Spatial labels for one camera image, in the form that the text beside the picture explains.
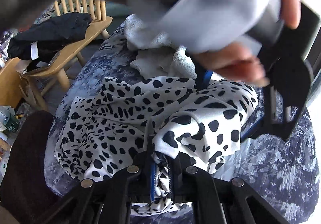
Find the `person's left hand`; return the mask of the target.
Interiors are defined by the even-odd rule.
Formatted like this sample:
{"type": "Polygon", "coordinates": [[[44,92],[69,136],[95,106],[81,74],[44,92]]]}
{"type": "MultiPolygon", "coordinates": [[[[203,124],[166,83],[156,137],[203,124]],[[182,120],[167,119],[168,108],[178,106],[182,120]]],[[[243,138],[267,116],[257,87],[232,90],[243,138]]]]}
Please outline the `person's left hand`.
{"type": "MultiPolygon", "coordinates": [[[[281,0],[280,17],[288,28],[296,29],[300,23],[300,0],[281,0]]],[[[265,87],[269,80],[257,54],[260,44],[244,36],[219,51],[192,54],[205,69],[236,82],[265,87]]]]}

